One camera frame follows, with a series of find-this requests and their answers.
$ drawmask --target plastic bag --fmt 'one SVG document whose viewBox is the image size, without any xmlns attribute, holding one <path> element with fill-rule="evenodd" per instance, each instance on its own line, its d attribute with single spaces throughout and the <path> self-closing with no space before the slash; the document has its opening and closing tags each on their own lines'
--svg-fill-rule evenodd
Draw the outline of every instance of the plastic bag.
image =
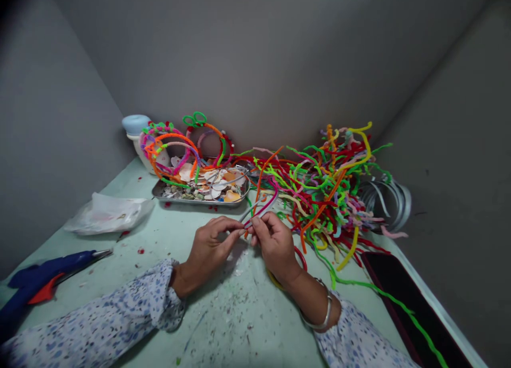
<svg viewBox="0 0 511 368">
<path fill-rule="evenodd" d="M 149 199 L 121 199 L 96 192 L 92 201 L 64 224 L 64 230 L 78 235 L 129 231 L 139 225 L 154 207 Z"/>
</svg>

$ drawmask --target metal tray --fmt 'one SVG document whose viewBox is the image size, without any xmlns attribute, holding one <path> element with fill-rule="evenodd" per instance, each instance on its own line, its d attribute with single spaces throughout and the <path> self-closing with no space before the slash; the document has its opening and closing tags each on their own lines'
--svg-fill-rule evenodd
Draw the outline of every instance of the metal tray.
<svg viewBox="0 0 511 368">
<path fill-rule="evenodd" d="M 158 180 L 156 185 L 153 187 L 152 194 L 155 198 L 161 200 L 161 201 L 169 201 L 172 203 L 183 203 L 183 204 L 189 204 L 189 205 L 196 205 L 196 206 L 225 206 L 225 207 L 231 207 L 236 208 L 243 203 L 243 200 L 245 200 L 245 196 L 237 202 L 217 202 L 216 200 L 187 200 L 187 199 L 174 199 L 174 198 L 164 198 L 162 196 L 163 190 L 165 187 L 167 187 L 167 183 Z M 245 184 L 241 187 L 241 196 L 245 195 L 246 189 L 250 188 L 250 182 L 245 181 Z"/>
</svg>

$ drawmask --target floral print sleeve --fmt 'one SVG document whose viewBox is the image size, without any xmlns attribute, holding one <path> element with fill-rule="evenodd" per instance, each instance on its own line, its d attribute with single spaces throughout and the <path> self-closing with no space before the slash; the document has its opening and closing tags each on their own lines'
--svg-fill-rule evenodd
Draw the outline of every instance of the floral print sleeve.
<svg viewBox="0 0 511 368">
<path fill-rule="evenodd" d="M 336 291 L 331 293 L 341 302 L 339 322 L 325 333 L 314 332 L 330 367 L 418 367 L 390 344 L 351 302 L 342 299 Z"/>
<path fill-rule="evenodd" d="M 110 295 L 2 345 L 9 366 L 107 367 L 151 330 L 172 331 L 185 311 L 169 287 L 173 259 L 163 260 Z"/>
</svg>

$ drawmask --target hand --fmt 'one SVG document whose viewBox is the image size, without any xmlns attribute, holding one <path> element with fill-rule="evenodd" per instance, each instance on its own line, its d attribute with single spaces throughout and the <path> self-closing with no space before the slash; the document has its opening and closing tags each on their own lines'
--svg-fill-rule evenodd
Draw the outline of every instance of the hand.
<svg viewBox="0 0 511 368">
<path fill-rule="evenodd" d="M 294 256 L 293 235 L 273 212 L 260 219 L 251 219 L 252 246 L 261 244 L 262 258 L 266 267 L 284 287 L 291 284 L 301 273 L 302 268 Z"/>
<path fill-rule="evenodd" d="M 230 231 L 227 239 L 218 241 L 218 235 L 226 231 Z M 205 226 L 200 227 L 195 232 L 188 260 L 175 267 L 170 285 L 177 296 L 184 298 L 206 283 L 213 272 L 225 262 L 234 243 L 244 233 L 242 223 L 225 216 L 211 219 Z"/>
</svg>

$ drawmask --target wrist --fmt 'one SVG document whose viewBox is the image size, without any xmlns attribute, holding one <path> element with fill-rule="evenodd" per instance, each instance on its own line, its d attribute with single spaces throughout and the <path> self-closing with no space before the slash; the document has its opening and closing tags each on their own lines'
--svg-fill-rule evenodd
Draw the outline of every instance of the wrist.
<svg viewBox="0 0 511 368">
<path fill-rule="evenodd" d="M 303 279 L 305 274 L 307 274 L 307 272 L 305 272 L 297 263 L 296 267 L 288 270 L 285 276 L 276 278 L 279 283 L 282 284 L 282 287 L 284 287 L 286 291 L 290 292 L 300 285 L 300 281 Z"/>
<path fill-rule="evenodd" d="M 178 298 L 184 299 L 191 295 L 200 284 L 194 279 L 194 274 L 191 273 L 189 266 L 184 262 L 174 267 L 170 286 L 174 288 Z"/>
</svg>

